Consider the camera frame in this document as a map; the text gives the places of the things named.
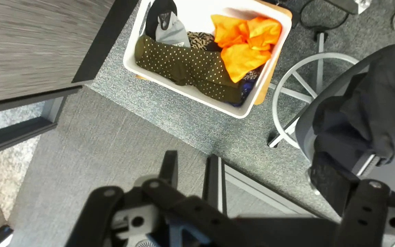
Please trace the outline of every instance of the white bin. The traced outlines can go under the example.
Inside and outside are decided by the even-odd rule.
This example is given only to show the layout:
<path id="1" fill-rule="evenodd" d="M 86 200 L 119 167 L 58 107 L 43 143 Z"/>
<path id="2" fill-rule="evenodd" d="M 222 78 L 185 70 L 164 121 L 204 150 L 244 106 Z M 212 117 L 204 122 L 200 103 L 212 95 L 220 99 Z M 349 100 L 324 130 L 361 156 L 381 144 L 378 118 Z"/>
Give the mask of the white bin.
<path id="1" fill-rule="evenodd" d="M 204 33 L 212 34 L 213 33 L 213 25 L 211 22 L 212 14 L 235 17 L 241 19 L 252 19 L 253 17 L 268 17 L 281 23 L 282 32 L 281 32 L 279 40 L 272 49 L 272 55 L 265 62 L 261 70 L 261 74 L 257 78 L 252 92 L 249 93 L 249 96 L 246 97 L 246 100 L 242 103 L 241 107 L 234 107 L 227 103 L 222 103 L 215 99 L 211 99 L 200 93 L 193 86 L 178 86 L 172 81 L 163 78 L 154 73 L 150 73 L 142 67 L 138 67 L 135 65 L 134 45 L 139 37 L 141 26 L 143 25 L 148 6 L 152 1 L 153 0 L 142 0 L 139 4 L 138 14 L 132 25 L 131 34 L 130 34 L 126 52 L 123 56 L 123 66 L 128 71 L 138 74 L 143 77 L 145 80 L 153 81 L 161 86 L 165 86 L 169 91 L 174 91 L 179 95 L 183 95 L 185 97 L 196 100 L 201 104 L 205 104 L 230 117 L 245 118 L 249 114 L 259 92 L 264 86 L 265 74 L 271 73 L 272 65 L 276 63 L 278 60 L 282 44 L 290 32 L 290 26 L 292 26 L 290 18 L 274 8 L 270 8 L 253 0 L 197 0 L 197 1 L 196 0 L 175 0 L 174 1 L 178 8 L 178 18 L 180 19 L 180 22 L 183 23 L 187 32 L 204 32 Z"/>

